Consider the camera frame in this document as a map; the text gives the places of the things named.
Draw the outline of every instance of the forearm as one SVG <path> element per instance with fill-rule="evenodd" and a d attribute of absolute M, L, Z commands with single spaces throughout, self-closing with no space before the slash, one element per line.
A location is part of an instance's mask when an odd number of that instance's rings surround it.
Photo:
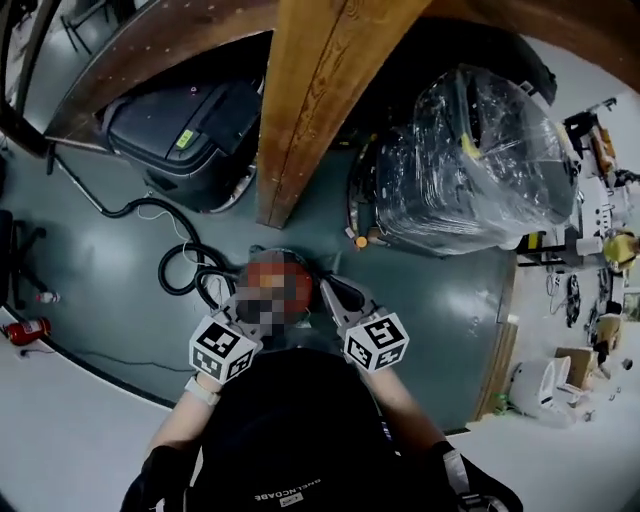
<path fill-rule="evenodd" d="M 217 393 L 221 385 L 213 379 L 198 374 L 198 384 L 212 393 Z M 197 439 L 207 426 L 214 407 L 207 405 L 189 391 L 185 391 L 173 411 L 165 419 L 153 436 L 148 453 L 158 446 L 172 446 L 182 449 Z"/>
<path fill-rule="evenodd" d="M 446 440 L 391 368 L 373 374 L 363 372 L 363 377 L 405 454 L 422 454 Z"/>

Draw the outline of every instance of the black chair base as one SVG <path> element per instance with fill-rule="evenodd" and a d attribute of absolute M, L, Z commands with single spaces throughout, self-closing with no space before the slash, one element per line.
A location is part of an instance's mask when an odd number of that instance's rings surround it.
<path fill-rule="evenodd" d="M 24 309 L 26 303 L 20 299 L 20 278 L 26 279 L 40 293 L 48 292 L 49 288 L 27 267 L 25 258 L 29 250 L 36 243 L 38 238 L 45 238 L 47 231 L 44 228 L 35 228 L 26 240 L 18 245 L 18 236 L 23 232 L 26 225 L 24 221 L 14 221 L 11 229 L 11 253 L 10 253 L 10 275 L 11 288 L 13 291 L 13 305 L 16 309 Z"/>

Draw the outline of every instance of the red fire extinguisher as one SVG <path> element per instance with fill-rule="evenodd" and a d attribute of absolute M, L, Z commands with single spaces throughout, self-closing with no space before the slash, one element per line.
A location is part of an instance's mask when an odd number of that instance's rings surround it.
<path fill-rule="evenodd" d="M 51 332 L 51 322 L 41 317 L 35 320 L 10 324 L 5 327 L 7 338 L 17 346 L 28 345 L 41 336 L 47 336 Z"/>

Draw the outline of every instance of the hand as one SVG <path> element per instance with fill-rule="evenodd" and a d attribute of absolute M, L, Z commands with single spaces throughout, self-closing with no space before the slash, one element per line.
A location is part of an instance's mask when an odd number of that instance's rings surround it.
<path fill-rule="evenodd" d="M 202 372 L 198 372 L 196 382 L 209 393 L 220 393 L 220 390 L 222 389 L 222 384 Z"/>

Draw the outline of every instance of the clear plastic bag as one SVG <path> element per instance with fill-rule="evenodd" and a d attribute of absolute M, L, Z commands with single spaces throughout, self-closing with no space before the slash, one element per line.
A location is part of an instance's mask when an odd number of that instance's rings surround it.
<path fill-rule="evenodd" d="M 555 124 L 515 84 L 469 66 L 424 91 L 413 124 L 382 142 L 377 187 L 383 232 L 438 255 L 562 224 L 576 196 Z"/>

